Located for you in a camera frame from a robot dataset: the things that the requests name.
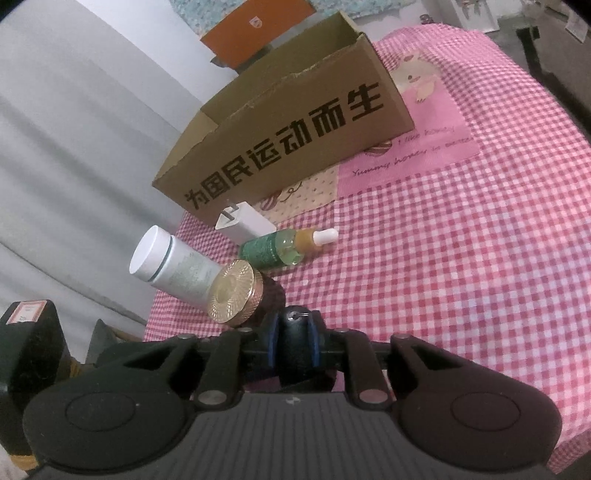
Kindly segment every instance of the orange box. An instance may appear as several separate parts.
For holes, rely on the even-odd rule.
[[[306,0],[246,0],[201,41],[235,69],[315,11]]]

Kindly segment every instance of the white curtain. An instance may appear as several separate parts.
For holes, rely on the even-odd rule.
[[[141,336],[154,289],[129,259],[182,209],[151,187],[199,101],[75,0],[0,22],[0,310],[52,299],[84,360],[98,318]]]

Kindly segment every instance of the textured gray surface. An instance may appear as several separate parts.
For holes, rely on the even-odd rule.
[[[45,469],[34,480],[74,480]],[[205,413],[171,452],[108,480],[545,480],[543,467],[506,475],[466,472],[413,447],[382,412],[359,410],[342,393],[245,394]]]

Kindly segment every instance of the white jar lid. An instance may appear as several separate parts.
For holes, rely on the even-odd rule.
[[[139,241],[129,263],[129,273],[143,281],[150,281],[164,262],[172,235],[154,225]]]

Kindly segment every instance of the bed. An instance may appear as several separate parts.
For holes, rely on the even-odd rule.
[[[289,303],[319,309],[329,327],[382,341],[412,333],[544,391],[563,418],[549,463],[559,472],[591,443],[591,148],[479,32],[422,25],[375,48],[389,69],[413,51],[437,66],[478,153],[283,222],[335,226],[342,238],[275,277]],[[221,263],[235,257],[188,214],[177,236]],[[145,340],[181,332],[220,327],[159,292]]]

